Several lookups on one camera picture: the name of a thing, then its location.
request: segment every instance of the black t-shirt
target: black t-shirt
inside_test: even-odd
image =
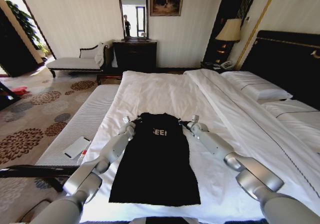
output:
[[[180,207],[200,204],[189,144],[179,120],[142,113],[116,172],[110,203]]]
[[[129,28],[130,28],[130,22],[127,21],[127,20],[125,20],[125,21],[124,21],[124,25],[125,25],[125,29],[126,29],[126,30],[129,30]]]

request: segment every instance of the patterned carpet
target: patterned carpet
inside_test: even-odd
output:
[[[0,111],[0,169],[33,165],[97,87],[96,74],[57,71],[46,67],[35,73],[0,81],[8,88],[26,86],[29,93]],[[119,84],[118,80],[102,81]],[[0,223],[18,222],[43,199],[54,201],[57,193],[41,179],[0,178]],[[29,221],[48,205],[43,202],[23,221]]]

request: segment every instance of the lampshade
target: lampshade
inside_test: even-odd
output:
[[[241,19],[228,19],[215,39],[221,41],[239,41]]]

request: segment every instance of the headboard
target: headboard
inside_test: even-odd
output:
[[[252,72],[320,110],[320,34],[260,30],[241,71]]]

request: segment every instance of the chaise lounge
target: chaise lounge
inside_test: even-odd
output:
[[[113,42],[99,43],[92,48],[81,48],[78,57],[62,57],[46,65],[56,77],[55,71],[104,72],[114,59]]]

